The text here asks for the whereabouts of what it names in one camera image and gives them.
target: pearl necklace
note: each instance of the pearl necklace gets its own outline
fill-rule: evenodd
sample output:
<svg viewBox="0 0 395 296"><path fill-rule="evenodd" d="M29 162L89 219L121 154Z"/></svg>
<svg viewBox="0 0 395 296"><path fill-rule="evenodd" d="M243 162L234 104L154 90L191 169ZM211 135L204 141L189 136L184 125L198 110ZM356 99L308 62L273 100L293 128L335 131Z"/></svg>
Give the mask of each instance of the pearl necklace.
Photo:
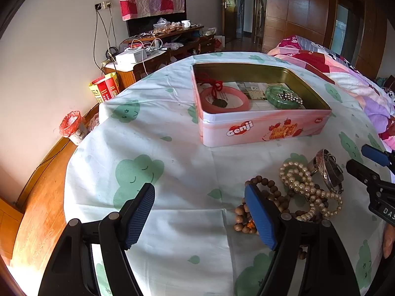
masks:
<svg viewBox="0 0 395 296"><path fill-rule="evenodd" d="M279 176L281 181L294 193L299 193L304 195L311 204L311 210L304 215L297 216L296 219L299 221L309 221L314 216L313 207L318 206L323 218L328 219L335 216L342 210L343 200L339 194L331 193L330 191L324 191L315 188L315 183L311 177L311 173L302 163L297 162L287 162L280 168ZM323 198L334 199L337 201L337 208L335 211L329 211L324 203Z"/></svg>

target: pink tin box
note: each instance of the pink tin box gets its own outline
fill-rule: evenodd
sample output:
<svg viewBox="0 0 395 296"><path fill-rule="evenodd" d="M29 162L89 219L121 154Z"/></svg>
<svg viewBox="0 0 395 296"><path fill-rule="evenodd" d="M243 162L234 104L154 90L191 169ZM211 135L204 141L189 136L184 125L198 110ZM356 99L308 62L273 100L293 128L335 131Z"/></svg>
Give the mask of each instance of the pink tin box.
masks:
<svg viewBox="0 0 395 296"><path fill-rule="evenodd" d="M211 114L203 111L196 75L223 82L284 83L302 99L306 109L241 111ZM207 147L220 147L319 134L331 115L329 105L291 70L252 63L199 63L192 81L199 133Z"/></svg>

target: red string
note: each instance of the red string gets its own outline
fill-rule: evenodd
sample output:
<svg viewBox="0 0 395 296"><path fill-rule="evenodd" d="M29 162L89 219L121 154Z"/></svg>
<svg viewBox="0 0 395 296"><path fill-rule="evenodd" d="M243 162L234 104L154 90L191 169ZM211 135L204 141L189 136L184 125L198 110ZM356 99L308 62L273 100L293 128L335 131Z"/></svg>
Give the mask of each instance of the red string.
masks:
<svg viewBox="0 0 395 296"><path fill-rule="evenodd" d="M223 88L222 84L224 83L223 81L210 78L210 76L207 73L200 74L199 76L196 77L196 79L199 80L201 86L206 83L210 84L212 86L211 95L213 96L214 99L217 99L217 91L222 90Z"/></svg>

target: pink bangle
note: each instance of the pink bangle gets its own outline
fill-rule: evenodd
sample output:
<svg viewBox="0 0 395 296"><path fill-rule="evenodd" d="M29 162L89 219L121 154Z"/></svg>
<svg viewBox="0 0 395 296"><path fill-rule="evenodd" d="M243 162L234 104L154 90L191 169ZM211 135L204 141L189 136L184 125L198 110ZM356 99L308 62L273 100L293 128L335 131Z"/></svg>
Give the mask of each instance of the pink bangle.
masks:
<svg viewBox="0 0 395 296"><path fill-rule="evenodd" d="M241 99L242 105L237 108L220 108L214 106L206 100L206 96L211 94L211 88L206 88L200 93L200 103L203 111L206 111L207 113L226 113L226 112L248 111L250 109L249 99L240 90L237 90L232 87L223 86L221 91L224 93L229 93L237 96L238 98Z"/></svg>

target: finger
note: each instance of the finger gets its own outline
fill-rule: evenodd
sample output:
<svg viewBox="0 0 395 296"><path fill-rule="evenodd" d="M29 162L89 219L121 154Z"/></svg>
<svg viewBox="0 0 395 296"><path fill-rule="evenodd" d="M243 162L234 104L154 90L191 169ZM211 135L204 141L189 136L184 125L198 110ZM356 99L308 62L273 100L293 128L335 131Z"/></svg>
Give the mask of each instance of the finger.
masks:
<svg viewBox="0 0 395 296"><path fill-rule="evenodd" d="M386 225L384 230L384 240L383 240L383 256L388 258L392 252L392 246L395 241L395 228L390 224Z"/></svg>

